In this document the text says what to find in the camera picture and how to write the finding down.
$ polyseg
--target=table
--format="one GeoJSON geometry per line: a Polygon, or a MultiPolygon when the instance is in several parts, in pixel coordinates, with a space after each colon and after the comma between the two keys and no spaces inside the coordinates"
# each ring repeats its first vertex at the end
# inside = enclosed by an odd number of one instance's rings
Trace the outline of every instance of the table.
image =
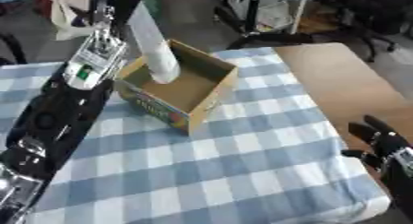
{"type": "MultiPolygon", "coordinates": [[[[277,47],[294,76],[321,108],[352,149],[372,151],[348,132],[348,122],[361,122],[365,114],[392,125],[413,143],[413,105],[342,43],[277,47]]],[[[379,174],[368,168],[380,182],[379,174]]]]}
{"type": "MultiPolygon", "coordinates": [[[[271,48],[216,56],[238,87],[191,137],[113,94],[29,224],[350,223],[384,191],[271,48]]],[[[0,142],[55,64],[0,69],[0,142]]]]}

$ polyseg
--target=chair wheel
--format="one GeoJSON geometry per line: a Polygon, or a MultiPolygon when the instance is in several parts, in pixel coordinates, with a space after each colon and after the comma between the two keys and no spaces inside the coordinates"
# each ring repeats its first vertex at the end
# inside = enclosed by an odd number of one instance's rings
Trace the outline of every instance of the chair wheel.
{"type": "Polygon", "coordinates": [[[214,17],[212,18],[212,20],[213,20],[214,22],[220,22],[220,21],[221,21],[221,19],[219,18],[218,15],[214,15],[214,17]]]}
{"type": "Polygon", "coordinates": [[[387,47],[387,52],[391,53],[395,51],[395,45],[391,44],[389,47],[387,47]]]}
{"type": "Polygon", "coordinates": [[[367,62],[367,63],[374,63],[374,62],[375,62],[375,59],[374,59],[373,57],[369,57],[369,58],[366,60],[366,62],[367,62]]]}

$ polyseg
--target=white bag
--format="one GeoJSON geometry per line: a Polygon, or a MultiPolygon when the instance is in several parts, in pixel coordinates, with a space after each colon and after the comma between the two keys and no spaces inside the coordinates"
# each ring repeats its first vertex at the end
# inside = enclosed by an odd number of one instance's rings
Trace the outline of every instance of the white bag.
{"type": "Polygon", "coordinates": [[[77,14],[71,7],[87,11],[89,10],[89,0],[52,0],[52,23],[57,27],[56,40],[65,41],[79,36],[90,35],[94,27],[86,26],[83,28],[73,27],[72,22],[77,14]]]}

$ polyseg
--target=tablecloth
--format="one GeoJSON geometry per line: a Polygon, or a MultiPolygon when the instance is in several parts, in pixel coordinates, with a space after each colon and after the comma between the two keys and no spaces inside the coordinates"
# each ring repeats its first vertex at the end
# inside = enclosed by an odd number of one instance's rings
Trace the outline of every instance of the tablecloth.
{"type": "MultiPolygon", "coordinates": [[[[215,53],[236,89],[190,137],[113,94],[30,224],[350,223],[389,198],[270,48],[215,53]]],[[[0,68],[0,144],[56,63],[0,68]]]]}

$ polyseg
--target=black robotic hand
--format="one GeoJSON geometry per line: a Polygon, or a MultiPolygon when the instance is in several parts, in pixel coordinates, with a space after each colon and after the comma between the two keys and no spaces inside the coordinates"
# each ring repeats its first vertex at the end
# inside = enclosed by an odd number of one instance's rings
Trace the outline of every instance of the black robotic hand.
{"type": "Polygon", "coordinates": [[[374,154],[363,150],[343,150],[342,155],[360,159],[380,172],[393,202],[413,222],[413,148],[398,132],[379,119],[366,115],[366,124],[349,123],[355,137],[372,146],[374,154]]]}

